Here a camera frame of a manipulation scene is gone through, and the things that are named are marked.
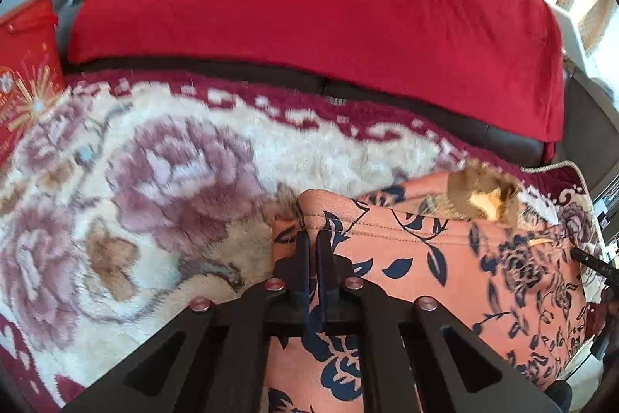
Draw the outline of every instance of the silver screw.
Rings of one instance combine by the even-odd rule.
[[[204,296],[198,296],[197,298],[193,298],[190,301],[190,308],[196,313],[204,313],[212,305],[213,305],[213,302],[210,299],[205,298]]]
[[[430,296],[422,296],[419,298],[417,300],[417,305],[419,305],[419,308],[423,311],[434,311],[436,310],[436,307],[438,307],[436,300]]]
[[[277,277],[273,277],[272,279],[268,279],[264,286],[267,288],[267,291],[281,291],[284,287],[286,287],[286,283],[282,279],[278,279]]]
[[[363,287],[363,279],[360,279],[359,277],[348,277],[344,280],[344,286],[348,289],[356,291],[357,289]]]

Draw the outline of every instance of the orange floral fabric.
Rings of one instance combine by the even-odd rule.
[[[438,299],[532,383],[546,388],[584,340],[580,265],[561,226],[518,226],[425,215],[420,202],[447,193],[448,174],[349,199],[322,190],[302,193],[297,218],[276,221],[274,260],[294,250],[305,229],[331,232],[336,254],[355,274],[390,295]],[[357,339],[309,332],[271,343],[266,386],[270,411],[363,411]]]

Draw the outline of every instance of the red blanket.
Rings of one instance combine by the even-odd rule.
[[[543,0],[86,0],[69,57],[289,65],[548,142],[563,128],[560,50]]]

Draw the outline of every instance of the floral rug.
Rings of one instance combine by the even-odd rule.
[[[380,104],[178,72],[85,75],[2,169],[0,358],[36,410],[57,412],[195,296],[223,303],[267,278],[268,223],[303,191],[353,198],[470,158],[600,253],[569,163],[522,171]],[[581,274],[592,300],[600,281]]]

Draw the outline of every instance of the red bag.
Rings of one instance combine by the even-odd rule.
[[[28,0],[0,18],[0,165],[65,84],[51,0]]]

